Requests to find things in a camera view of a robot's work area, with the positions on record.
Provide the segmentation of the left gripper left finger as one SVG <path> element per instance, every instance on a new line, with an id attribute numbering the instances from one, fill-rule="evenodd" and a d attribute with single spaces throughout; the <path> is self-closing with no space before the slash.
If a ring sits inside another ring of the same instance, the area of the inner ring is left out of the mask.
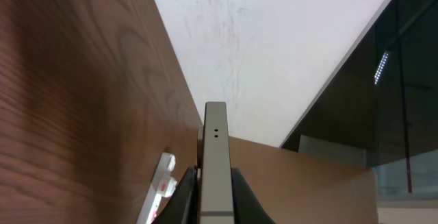
<path id="1" fill-rule="evenodd" d="M 153 224 L 198 223 L 198 167 L 189 167 Z"/>

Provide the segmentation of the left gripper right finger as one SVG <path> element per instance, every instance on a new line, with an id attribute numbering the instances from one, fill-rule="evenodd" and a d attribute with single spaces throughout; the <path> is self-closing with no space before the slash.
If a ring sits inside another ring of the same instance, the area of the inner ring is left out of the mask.
<path id="1" fill-rule="evenodd" d="M 231 169 L 233 211 L 237 224 L 274 224 L 238 168 Z"/>

